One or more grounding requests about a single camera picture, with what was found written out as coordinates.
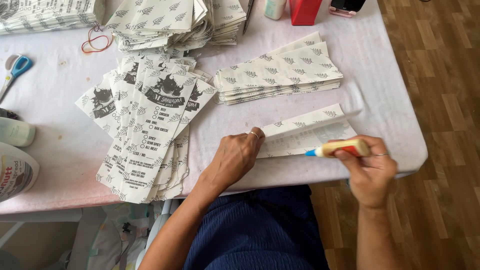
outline laminate floor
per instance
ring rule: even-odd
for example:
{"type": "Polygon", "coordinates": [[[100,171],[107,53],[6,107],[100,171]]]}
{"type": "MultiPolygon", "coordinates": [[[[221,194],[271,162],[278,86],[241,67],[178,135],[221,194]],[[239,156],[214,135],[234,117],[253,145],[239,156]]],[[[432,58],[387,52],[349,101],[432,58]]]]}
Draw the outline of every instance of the laminate floor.
{"type": "MultiPolygon", "coordinates": [[[[480,0],[378,0],[429,157],[389,197],[407,270],[480,270],[480,0]]],[[[358,205],[312,184],[331,270],[355,269],[358,205]]]]}

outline person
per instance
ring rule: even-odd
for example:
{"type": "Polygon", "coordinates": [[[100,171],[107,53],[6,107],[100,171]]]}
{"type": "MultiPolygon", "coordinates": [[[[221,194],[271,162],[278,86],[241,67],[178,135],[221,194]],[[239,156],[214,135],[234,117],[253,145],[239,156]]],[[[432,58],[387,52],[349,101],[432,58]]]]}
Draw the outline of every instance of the person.
{"type": "MultiPolygon", "coordinates": [[[[383,140],[363,139],[372,155],[334,155],[350,172],[359,202],[357,269],[397,270],[402,263],[387,216],[396,174],[383,140]]],[[[196,185],[151,243],[138,270],[328,269],[307,185],[220,196],[255,164],[259,128],[220,140],[196,185]]]]}

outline table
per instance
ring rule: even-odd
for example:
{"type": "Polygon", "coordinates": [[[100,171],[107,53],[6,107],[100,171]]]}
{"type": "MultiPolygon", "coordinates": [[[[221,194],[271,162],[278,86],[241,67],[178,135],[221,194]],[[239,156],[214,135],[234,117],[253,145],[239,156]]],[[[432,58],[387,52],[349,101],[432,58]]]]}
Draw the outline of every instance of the table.
{"type": "MultiPolygon", "coordinates": [[[[246,10],[247,2],[241,0],[246,10]]],[[[345,113],[361,110],[349,122],[359,134],[383,137],[399,173],[409,174],[427,158],[426,145],[402,80],[376,1],[366,1],[353,18],[328,14],[322,3],[313,26],[292,26],[289,11],[278,21],[262,15],[257,0],[247,33],[237,46],[193,51],[209,74],[257,57],[314,31],[327,42],[332,61],[344,74],[340,89],[266,98],[236,105],[210,101],[190,127],[190,175],[182,196],[192,190],[211,161],[220,138],[340,103],[345,113]]],[[[109,12],[115,5],[107,2],[109,12]]],[[[23,53],[35,64],[17,80],[2,108],[37,126],[33,144],[23,150],[40,163],[37,183],[28,192],[0,203],[0,214],[78,208],[119,202],[95,174],[112,139],[74,102],[102,75],[117,66],[115,44],[101,53],[84,54],[80,45],[88,29],[0,37],[0,62],[23,53]]],[[[229,191],[308,184],[347,178],[338,160],[302,155],[258,160],[229,191]]]]}

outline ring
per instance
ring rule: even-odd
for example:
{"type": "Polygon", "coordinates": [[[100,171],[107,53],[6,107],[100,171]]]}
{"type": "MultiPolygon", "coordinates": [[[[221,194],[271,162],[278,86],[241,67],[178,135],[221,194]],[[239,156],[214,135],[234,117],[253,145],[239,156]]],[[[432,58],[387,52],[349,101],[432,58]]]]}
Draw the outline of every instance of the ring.
{"type": "Polygon", "coordinates": [[[255,133],[255,132],[253,132],[253,131],[250,131],[250,133],[255,134],[255,136],[257,136],[257,140],[260,140],[260,138],[258,137],[257,133],[255,133]]]}
{"type": "Polygon", "coordinates": [[[390,155],[390,152],[385,152],[383,154],[375,154],[374,156],[385,156],[385,155],[390,155]]]}

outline glue bottle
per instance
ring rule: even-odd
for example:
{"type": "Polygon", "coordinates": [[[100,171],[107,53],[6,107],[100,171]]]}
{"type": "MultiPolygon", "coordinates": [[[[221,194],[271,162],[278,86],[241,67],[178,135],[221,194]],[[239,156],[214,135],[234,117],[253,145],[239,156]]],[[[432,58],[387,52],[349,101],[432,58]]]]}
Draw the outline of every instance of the glue bottle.
{"type": "Polygon", "coordinates": [[[345,140],[338,142],[326,143],[317,149],[307,151],[306,156],[317,156],[320,158],[335,158],[333,153],[336,150],[343,150],[355,157],[370,156],[370,148],[362,139],[345,140]]]}
{"type": "Polygon", "coordinates": [[[35,126],[19,120],[0,117],[0,142],[25,147],[32,144],[35,126]]]}
{"type": "Polygon", "coordinates": [[[286,5],[287,0],[265,0],[264,14],[270,19],[278,20],[286,5]]]}
{"type": "Polygon", "coordinates": [[[27,191],[35,183],[40,165],[27,153],[0,142],[0,202],[27,191]]]}

